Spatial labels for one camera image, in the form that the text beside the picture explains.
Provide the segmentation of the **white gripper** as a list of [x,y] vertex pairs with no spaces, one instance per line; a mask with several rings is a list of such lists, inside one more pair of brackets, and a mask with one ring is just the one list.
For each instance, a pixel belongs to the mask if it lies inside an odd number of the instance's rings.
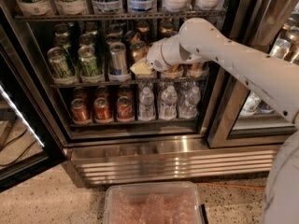
[[147,54],[147,63],[140,62],[134,63],[130,70],[135,75],[149,75],[151,73],[151,69],[154,69],[158,72],[166,71],[170,68],[170,65],[164,60],[162,53],[163,41],[159,40],[154,42],[149,48]]

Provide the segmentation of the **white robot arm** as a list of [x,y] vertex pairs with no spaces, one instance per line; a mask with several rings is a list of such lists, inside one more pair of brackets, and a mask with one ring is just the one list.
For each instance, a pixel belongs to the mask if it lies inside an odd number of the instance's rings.
[[[299,125],[299,66],[225,37],[202,18],[186,20],[177,35],[159,40],[131,66],[134,74],[176,64],[214,61],[288,122]],[[299,131],[281,146],[268,176],[261,224],[299,224]]]

